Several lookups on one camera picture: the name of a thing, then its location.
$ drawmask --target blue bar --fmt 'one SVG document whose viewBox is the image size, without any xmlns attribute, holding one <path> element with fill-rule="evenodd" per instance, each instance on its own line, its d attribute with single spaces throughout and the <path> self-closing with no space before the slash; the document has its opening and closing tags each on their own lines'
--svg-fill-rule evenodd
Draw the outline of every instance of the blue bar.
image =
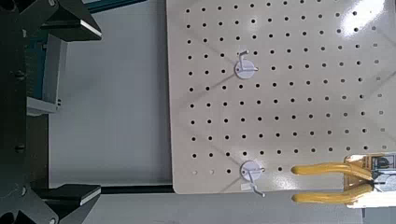
<svg viewBox="0 0 396 224">
<path fill-rule="evenodd" d="M 147 0 L 99 0 L 96 2 L 87 3 L 85 6 L 91 12 L 91 14 L 93 14 L 146 1 Z"/>
</svg>

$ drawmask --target yellow handle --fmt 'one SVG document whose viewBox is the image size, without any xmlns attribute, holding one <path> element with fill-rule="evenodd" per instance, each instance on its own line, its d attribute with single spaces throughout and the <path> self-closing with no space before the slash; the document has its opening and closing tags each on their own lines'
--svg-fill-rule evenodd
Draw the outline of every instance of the yellow handle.
<svg viewBox="0 0 396 224">
<path fill-rule="evenodd" d="M 321 175 L 327 173 L 343 173 L 346 175 L 354 175 L 365 180 L 373 180 L 370 171 L 360 168 L 359 166 L 349 163 L 328 162 L 316 165 L 300 165 L 291 168 L 295 175 Z"/>
<path fill-rule="evenodd" d="M 296 203 L 353 203 L 371 191 L 373 187 L 365 184 L 342 193 L 300 193 L 293 195 L 291 199 Z"/>
</svg>

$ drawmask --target pegboard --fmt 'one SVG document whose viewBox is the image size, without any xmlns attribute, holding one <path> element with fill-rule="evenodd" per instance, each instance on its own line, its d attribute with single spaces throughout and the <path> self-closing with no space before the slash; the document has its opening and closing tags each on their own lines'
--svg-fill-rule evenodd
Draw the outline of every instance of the pegboard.
<svg viewBox="0 0 396 224">
<path fill-rule="evenodd" d="M 168 0 L 177 193 L 341 189 L 296 164 L 396 151 L 395 3 L 390 0 Z M 260 70 L 241 79 L 238 53 Z"/>
</svg>

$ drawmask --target pliers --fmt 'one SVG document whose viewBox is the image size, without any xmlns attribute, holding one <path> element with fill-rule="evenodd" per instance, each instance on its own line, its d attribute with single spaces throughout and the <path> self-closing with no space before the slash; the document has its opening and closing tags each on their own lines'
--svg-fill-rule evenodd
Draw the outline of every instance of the pliers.
<svg viewBox="0 0 396 224">
<path fill-rule="evenodd" d="M 296 203 L 354 203 L 364 194 L 375 189 L 375 179 L 371 171 L 350 163 L 328 162 L 316 165 L 299 165 L 291 168 L 296 175 L 322 175 L 327 173 L 343 173 L 366 180 L 367 183 L 341 193 L 308 192 L 293 195 Z"/>
</svg>

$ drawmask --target yellow rubber grip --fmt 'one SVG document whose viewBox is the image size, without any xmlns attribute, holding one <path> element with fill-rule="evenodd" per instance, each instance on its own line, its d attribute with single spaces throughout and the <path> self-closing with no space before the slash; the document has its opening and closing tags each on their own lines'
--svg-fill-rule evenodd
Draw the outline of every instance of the yellow rubber grip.
<svg viewBox="0 0 396 224">
<path fill-rule="evenodd" d="M 293 195 L 291 199 L 296 203 L 354 203 L 372 191 L 373 187 L 365 184 L 342 193 L 300 193 Z"/>
<path fill-rule="evenodd" d="M 354 175 L 365 180 L 373 180 L 370 171 L 360 168 L 359 166 L 341 163 L 328 162 L 315 165 L 299 165 L 291 168 L 295 175 L 321 175 L 327 173 L 343 173 L 346 175 Z"/>
</svg>

